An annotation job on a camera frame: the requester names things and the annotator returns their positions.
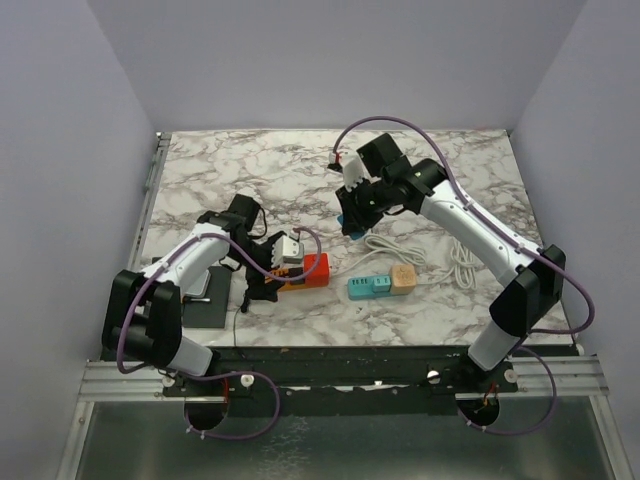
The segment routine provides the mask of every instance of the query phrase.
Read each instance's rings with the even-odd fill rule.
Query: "wire bundle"
[[[353,270],[366,259],[379,253],[386,253],[397,257],[401,262],[414,265],[415,267],[425,267],[429,265],[427,252],[420,247],[404,247],[399,243],[389,240],[381,235],[369,233],[364,237],[364,245],[371,250],[362,258],[344,270],[334,274],[334,277],[344,275]],[[476,261],[473,253],[465,247],[457,238],[453,239],[453,246],[449,250],[449,258],[452,266],[440,277],[429,280],[420,285],[437,285],[453,275],[458,286],[463,290],[475,290],[476,283]]]

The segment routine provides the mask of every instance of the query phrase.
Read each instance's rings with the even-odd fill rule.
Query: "screw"
[[[516,383],[518,381],[518,374],[509,368],[504,371],[504,379],[509,383]]]
[[[440,383],[440,372],[438,372],[437,370],[430,370],[429,373],[427,373],[427,381],[431,385]]]

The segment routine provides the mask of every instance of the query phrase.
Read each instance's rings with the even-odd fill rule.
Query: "floor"
[[[269,231],[305,225],[318,232],[329,252],[332,271],[367,253],[361,241],[340,233],[335,190],[341,176],[328,171],[327,155],[338,131],[260,130],[174,133],[143,247],[143,263],[162,256],[193,228],[205,210],[224,210],[236,193],[262,204]],[[358,130],[341,151],[355,150],[381,132]],[[417,135],[392,132],[410,160],[434,158]],[[540,243],[531,206],[506,132],[437,131],[435,141],[449,158],[462,186],[485,208],[520,234]],[[427,251],[430,265],[418,270],[419,285],[405,297],[352,302],[351,276],[387,273],[398,263],[374,256],[322,289],[282,292],[277,303],[254,302],[237,315],[239,345],[349,346],[470,344],[490,321],[488,307],[502,287],[479,265],[475,291],[461,289],[452,277],[430,284],[449,270],[453,238],[438,225],[408,212],[387,217],[373,230],[406,246]],[[314,244],[304,241],[308,252]],[[227,327],[186,329],[185,335],[208,346],[233,344],[231,325],[245,288],[243,271],[232,277]],[[566,328],[556,306],[540,323]],[[529,343],[570,343],[567,336],[534,335]]]

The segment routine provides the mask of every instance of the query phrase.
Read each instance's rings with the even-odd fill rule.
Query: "beige plug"
[[[416,269],[413,265],[394,265],[389,272],[391,277],[391,293],[393,295],[406,295],[411,293],[418,284]]]

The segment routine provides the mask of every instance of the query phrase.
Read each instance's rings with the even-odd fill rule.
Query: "small box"
[[[391,277],[391,293],[406,295],[411,293],[418,283],[416,269],[413,265],[394,265],[389,272]]]
[[[391,290],[391,278],[389,275],[376,275],[373,277],[373,291],[376,293]]]

